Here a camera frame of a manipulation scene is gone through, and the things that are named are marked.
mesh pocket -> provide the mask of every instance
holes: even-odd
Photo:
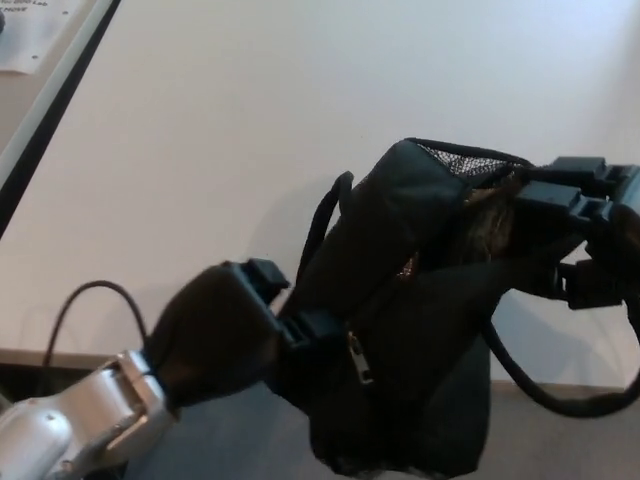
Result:
[[[508,175],[518,168],[532,166],[530,162],[523,158],[496,150],[431,140],[412,140],[447,167],[451,173],[462,178],[499,172],[504,172]]]

black fabric bag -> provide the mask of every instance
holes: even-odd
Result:
[[[308,415],[314,454],[334,472],[474,471],[489,424],[489,346],[548,408],[607,410],[548,396],[516,370],[491,327],[505,292],[539,293],[549,267],[581,242],[514,215],[532,168],[493,150],[411,138],[353,190],[353,176],[340,176],[321,201],[280,317],[306,315],[294,323],[322,341],[285,352],[268,384]],[[322,333],[331,322],[333,335]]]

poster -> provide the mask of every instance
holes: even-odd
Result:
[[[84,0],[0,0],[0,74],[37,71]]]

gray floor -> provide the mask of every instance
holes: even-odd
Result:
[[[603,420],[568,420],[517,392],[494,395],[480,471],[465,480],[630,480],[640,472],[640,405]],[[305,418],[262,386],[185,412],[128,480],[329,480]],[[382,480],[408,480],[388,474]]]

bag strap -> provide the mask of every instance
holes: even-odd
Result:
[[[340,206],[340,213],[342,215],[348,211],[351,202],[352,183],[353,174],[351,172],[343,173],[336,179],[331,190],[329,190],[329,192],[327,192],[320,201],[320,204],[313,215],[313,220],[311,221],[307,241],[302,249],[300,265],[298,266],[298,273],[296,274],[296,283],[300,281],[300,278],[309,265],[309,262],[322,245],[327,230],[329,229],[329,222],[331,221],[336,205]]]
[[[498,277],[503,276],[508,279],[513,276],[513,270],[505,268],[504,263],[492,262],[486,264],[486,266],[490,270],[497,269],[494,275],[497,274]],[[535,291],[539,296],[558,299],[556,293],[550,290],[545,294],[544,288],[541,289],[540,284],[536,284],[535,279],[539,278],[540,276],[537,274],[531,275],[524,283],[520,278],[516,288],[522,291]],[[624,292],[622,299],[627,307],[629,323],[640,344],[640,297],[636,292]],[[573,418],[603,417],[627,408],[640,398],[640,370],[636,373],[634,380],[622,392],[594,395],[586,399],[560,399],[554,397],[535,383],[516,363],[500,340],[500,336],[491,322],[483,324],[482,336],[516,385],[534,402],[559,415]]]

